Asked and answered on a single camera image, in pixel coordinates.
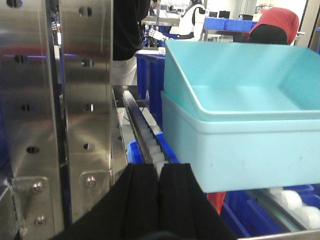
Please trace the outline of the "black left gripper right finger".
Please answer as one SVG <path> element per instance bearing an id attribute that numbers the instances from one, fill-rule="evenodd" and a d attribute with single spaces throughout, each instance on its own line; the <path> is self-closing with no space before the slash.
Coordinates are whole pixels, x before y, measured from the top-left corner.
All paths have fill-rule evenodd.
<path id="1" fill-rule="evenodd" d="M 180 240 L 236 239 L 207 200 L 189 164 L 165 164 L 158 190 L 160 230 Z"/>

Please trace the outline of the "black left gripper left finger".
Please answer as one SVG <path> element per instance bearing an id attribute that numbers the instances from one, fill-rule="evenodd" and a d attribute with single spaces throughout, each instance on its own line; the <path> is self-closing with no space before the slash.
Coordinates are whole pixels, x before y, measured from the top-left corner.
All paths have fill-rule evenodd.
<path id="1" fill-rule="evenodd" d="M 152 164 L 128 164 L 109 192 L 55 240 L 135 240 L 159 229 L 158 176 Z"/>

